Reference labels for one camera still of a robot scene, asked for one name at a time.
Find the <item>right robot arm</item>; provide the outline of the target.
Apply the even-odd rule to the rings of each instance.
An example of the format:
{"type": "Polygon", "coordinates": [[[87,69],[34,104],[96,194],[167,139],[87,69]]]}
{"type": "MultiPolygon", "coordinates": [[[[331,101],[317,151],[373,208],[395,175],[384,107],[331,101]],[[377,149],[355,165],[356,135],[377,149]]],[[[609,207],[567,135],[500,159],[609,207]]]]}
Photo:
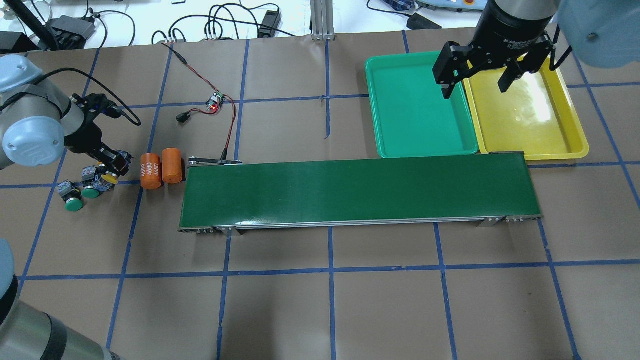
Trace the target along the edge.
{"type": "Polygon", "coordinates": [[[502,69],[501,92],[546,61],[555,71],[574,54],[594,68],[622,68],[639,61],[637,0],[489,0],[471,42],[448,41],[433,66],[448,100],[457,84],[502,69]]]}

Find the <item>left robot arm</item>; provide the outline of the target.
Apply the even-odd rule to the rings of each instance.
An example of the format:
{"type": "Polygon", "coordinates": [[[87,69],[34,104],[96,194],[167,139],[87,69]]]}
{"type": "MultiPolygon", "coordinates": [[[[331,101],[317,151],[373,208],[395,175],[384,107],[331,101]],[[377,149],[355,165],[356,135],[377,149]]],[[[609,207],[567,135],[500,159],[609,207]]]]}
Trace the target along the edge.
{"type": "MultiPolygon", "coordinates": [[[[82,173],[82,187],[66,181],[55,187],[67,210],[83,206],[88,191],[110,191],[129,171],[132,155],[114,150],[102,139],[98,116],[124,117],[140,126],[139,117],[121,98],[105,89],[86,96],[66,95],[51,78],[75,68],[44,73],[27,57],[1,58],[1,168],[48,166],[65,150],[97,161],[82,173]]],[[[1,240],[1,333],[3,360],[119,360],[109,348],[69,328],[56,317],[35,309],[20,298],[15,260],[7,240],[1,240]]]]}

